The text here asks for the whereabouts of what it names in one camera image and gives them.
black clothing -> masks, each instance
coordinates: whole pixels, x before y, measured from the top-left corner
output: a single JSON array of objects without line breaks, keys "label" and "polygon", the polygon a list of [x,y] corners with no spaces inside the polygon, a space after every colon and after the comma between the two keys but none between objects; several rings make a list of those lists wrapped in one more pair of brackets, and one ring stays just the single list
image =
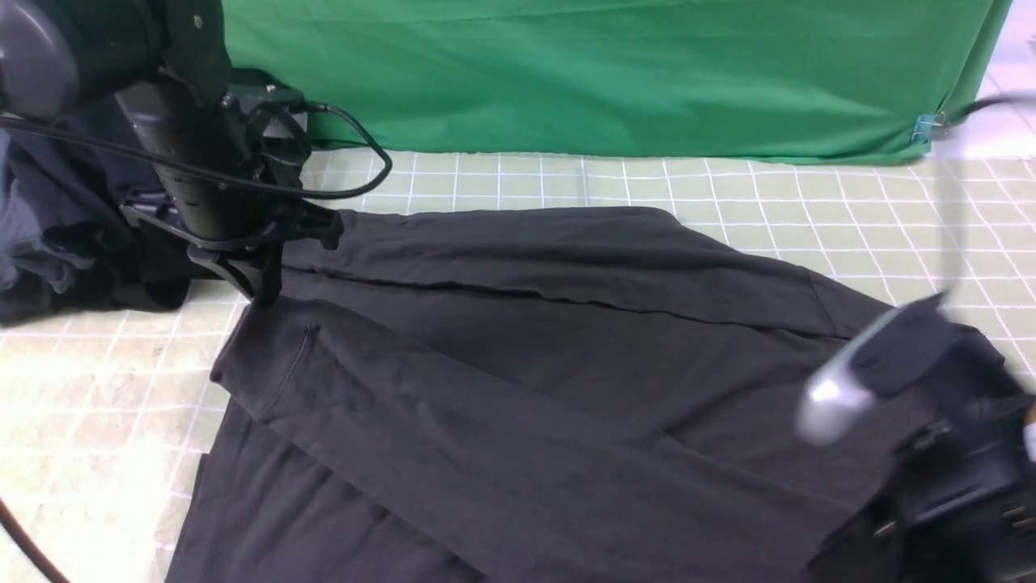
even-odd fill
[{"label": "black clothing", "polygon": [[886,307],[661,210],[344,217],[213,368],[170,582],[800,581],[927,418],[801,442]]}]

green cloth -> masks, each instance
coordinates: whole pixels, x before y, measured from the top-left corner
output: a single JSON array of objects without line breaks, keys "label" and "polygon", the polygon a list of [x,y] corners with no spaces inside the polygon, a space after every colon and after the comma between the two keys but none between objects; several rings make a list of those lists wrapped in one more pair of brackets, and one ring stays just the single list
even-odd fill
[{"label": "green cloth", "polygon": [[[891,164],[1010,0],[224,0],[263,68],[421,151]],[[313,135],[355,139],[321,118]]]}]

